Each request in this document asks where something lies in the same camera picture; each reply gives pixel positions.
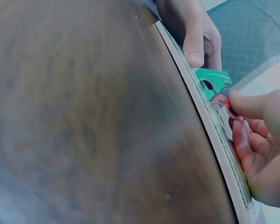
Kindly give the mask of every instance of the finger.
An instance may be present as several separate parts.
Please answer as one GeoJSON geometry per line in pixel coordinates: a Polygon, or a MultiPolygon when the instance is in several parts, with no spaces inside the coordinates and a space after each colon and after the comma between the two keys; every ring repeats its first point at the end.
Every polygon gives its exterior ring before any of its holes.
{"type": "Polygon", "coordinates": [[[260,134],[262,137],[267,138],[269,131],[263,120],[245,119],[253,132],[260,134]]]}
{"type": "MultiPolygon", "coordinates": [[[[204,42],[205,47],[209,44],[208,41],[204,42]]],[[[217,71],[222,71],[222,59],[221,59],[221,49],[214,51],[213,53],[206,55],[204,58],[204,67],[207,69],[213,69],[217,71]]]]}
{"type": "Polygon", "coordinates": [[[185,21],[186,37],[183,43],[183,52],[193,68],[200,68],[204,64],[203,22],[196,18],[194,21],[185,21]]]}
{"type": "Polygon", "coordinates": [[[251,150],[259,155],[263,156],[266,160],[270,153],[272,145],[266,138],[257,133],[250,133],[248,137],[251,150]]]}
{"type": "Polygon", "coordinates": [[[233,128],[233,122],[235,121],[235,120],[243,120],[244,118],[243,117],[238,117],[238,118],[232,118],[232,117],[229,117],[229,119],[228,119],[228,123],[229,123],[229,127],[232,129],[233,128]]]}
{"type": "Polygon", "coordinates": [[[272,136],[272,134],[271,133],[269,133],[269,134],[267,134],[267,141],[271,144],[271,145],[273,145],[274,143],[275,143],[275,140],[274,140],[274,137],[272,136]]]}
{"type": "Polygon", "coordinates": [[[245,127],[244,121],[234,121],[232,138],[234,148],[242,164],[244,172],[247,172],[253,165],[255,154],[248,143],[247,128],[245,127]]]}
{"type": "Polygon", "coordinates": [[[206,56],[204,67],[222,71],[222,38],[219,30],[215,27],[208,14],[205,18],[205,29],[206,32],[204,33],[204,53],[206,54],[206,56]]]}

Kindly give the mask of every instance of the wood grain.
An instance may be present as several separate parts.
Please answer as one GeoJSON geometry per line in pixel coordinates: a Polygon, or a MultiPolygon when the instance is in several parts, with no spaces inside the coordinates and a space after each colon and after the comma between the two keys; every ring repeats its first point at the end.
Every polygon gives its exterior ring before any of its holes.
{"type": "Polygon", "coordinates": [[[133,1],[0,0],[0,224],[44,223],[235,223],[133,1]]]}

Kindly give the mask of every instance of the white surface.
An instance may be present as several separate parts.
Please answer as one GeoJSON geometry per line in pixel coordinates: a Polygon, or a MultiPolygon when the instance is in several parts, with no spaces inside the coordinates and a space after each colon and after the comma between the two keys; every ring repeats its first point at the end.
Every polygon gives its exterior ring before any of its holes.
{"type": "MultiPolygon", "coordinates": [[[[280,63],[254,79],[240,90],[244,96],[256,96],[280,89],[280,63]]],[[[262,205],[266,224],[280,224],[280,209],[262,205]]]]}
{"type": "Polygon", "coordinates": [[[239,92],[244,96],[256,96],[280,89],[280,63],[258,76],[239,92]]]}
{"type": "Polygon", "coordinates": [[[203,5],[205,7],[205,10],[208,11],[226,1],[227,0],[203,0],[203,5]]]}

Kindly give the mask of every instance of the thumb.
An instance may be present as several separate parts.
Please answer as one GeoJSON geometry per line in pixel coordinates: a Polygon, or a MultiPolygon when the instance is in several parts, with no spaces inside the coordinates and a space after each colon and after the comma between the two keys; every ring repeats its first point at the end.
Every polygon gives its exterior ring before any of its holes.
{"type": "Polygon", "coordinates": [[[237,92],[230,93],[230,104],[235,112],[249,119],[264,119],[267,95],[243,97],[237,92]]]}
{"type": "Polygon", "coordinates": [[[202,20],[185,21],[186,37],[183,52],[193,68],[200,68],[204,64],[204,43],[202,20]]]}

